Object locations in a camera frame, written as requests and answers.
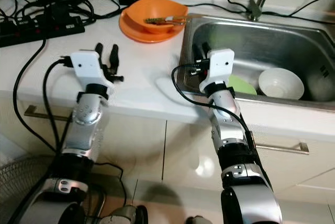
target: orange plate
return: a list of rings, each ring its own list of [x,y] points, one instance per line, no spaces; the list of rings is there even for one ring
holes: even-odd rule
[[[153,34],[146,31],[141,25],[131,20],[126,9],[122,11],[119,24],[122,32],[129,38],[140,41],[140,42],[162,42],[176,36],[180,31],[183,30],[184,25],[174,26],[172,30],[167,33]]]

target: orange bowl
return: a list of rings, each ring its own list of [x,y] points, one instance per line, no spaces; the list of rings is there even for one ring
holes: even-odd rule
[[[147,18],[167,16],[186,16],[188,8],[171,0],[139,0],[127,8],[127,15],[148,32],[159,34],[167,33],[174,25],[146,24]]]

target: kitchen counter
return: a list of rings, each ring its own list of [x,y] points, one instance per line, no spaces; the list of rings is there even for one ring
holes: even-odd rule
[[[203,0],[175,1],[199,3]],[[99,5],[96,9],[99,14],[114,8],[104,0],[95,0],[93,4]],[[189,12],[243,19],[241,15],[206,6],[192,7]],[[79,49],[92,50],[101,42],[104,45],[103,62],[106,63],[116,43],[120,59],[118,74],[123,75],[125,81],[116,83],[109,107],[111,113],[208,124],[206,110],[181,98],[170,78],[172,69],[179,63],[183,32],[165,42],[139,43],[121,32],[118,19],[119,16],[97,21],[87,26],[85,33],[49,39],[24,75],[18,99],[42,103],[43,76],[49,65],[61,55],[69,55]],[[263,16],[261,21],[320,28],[334,37],[334,26],[271,16]],[[41,41],[37,41],[0,49],[0,97],[11,97],[17,74],[40,45]],[[50,74],[48,97],[51,105],[72,107],[81,90],[73,69],[58,66]],[[239,104],[251,130],[335,141],[335,112],[246,101],[239,101]]]

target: sink basin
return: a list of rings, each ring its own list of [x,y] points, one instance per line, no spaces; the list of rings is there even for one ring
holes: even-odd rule
[[[235,52],[232,73],[258,93],[237,93],[237,99],[335,110],[335,49],[324,31],[210,16],[193,18],[185,27],[180,64],[194,63],[192,45],[201,47],[204,43],[211,49]],[[262,95],[258,78],[268,68],[284,68],[298,75],[305,87],[302,98]],[[189,70],[179,71],[177,84],[186,93],[201,95],[199,78],[191,76]]]

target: drawer handle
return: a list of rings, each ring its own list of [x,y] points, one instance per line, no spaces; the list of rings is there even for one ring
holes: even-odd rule
[[[43,113],[36,113],[35,110],[37,109],[36,106],[34,105],[29,105],[28,108],[26,109],[24,115],[28,116],[28,117],[34,117],[34,118],[49,118],[49,116],[47,114],[43,114]],[[55,120],[58,121],[67,121],[68,118],[67,117],[63,117],[63,116],[53,116]]]
[[[277,147],[275,145],[265,145],[265,144],[256,144],[256,147],[273,151],[292,152],[292,153],[309,155],[308,145],[304,142],[299,143],[298,147],[300,148],[300,150],[294,148]]]

